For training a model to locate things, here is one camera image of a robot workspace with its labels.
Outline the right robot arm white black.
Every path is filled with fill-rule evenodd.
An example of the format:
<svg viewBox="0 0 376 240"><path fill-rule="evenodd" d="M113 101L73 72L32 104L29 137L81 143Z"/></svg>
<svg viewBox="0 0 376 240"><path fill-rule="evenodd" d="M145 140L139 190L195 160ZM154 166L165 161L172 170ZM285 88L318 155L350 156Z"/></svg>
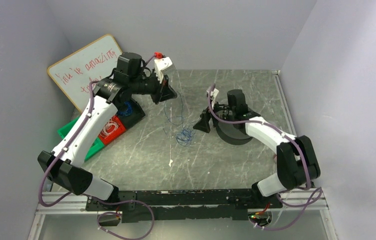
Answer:
<svg viewBox="0 0 376 240"><path fill-rule="evenodd" d="M310 138L286 133L253 111L240 89L227 92L227 103L218 103L219 91L207 90L207 107L194 129L218 136L231 145L245 145L256 139L276 155L276 172L253 184L261 197L269 197L292 189L308 190L312 180L320 176L320 167Z"/></svg>

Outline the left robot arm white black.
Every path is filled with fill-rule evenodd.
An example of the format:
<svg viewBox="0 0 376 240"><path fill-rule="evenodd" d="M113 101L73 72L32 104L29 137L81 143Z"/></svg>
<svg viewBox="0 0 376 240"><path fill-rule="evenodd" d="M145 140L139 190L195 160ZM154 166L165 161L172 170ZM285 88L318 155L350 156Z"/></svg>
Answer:
<svg viewBox="0 0 376 240"><path fill-rule="evenodd" d="M89 84L90 99L75 125L57 146L38 156L44 171L38 189L40 204L48 205L42 199L46 180L75 195L88 195L108 204L119 202L117 186L94 176L81 165L103 127L119 109L126 108L125 103L132 95L150 95L155 104L177 97L169 85L169 74L175 70L170 57L157 53L149 76L144 72L146 66L139 54L124 52L118 56L109 76Z"/></svg>

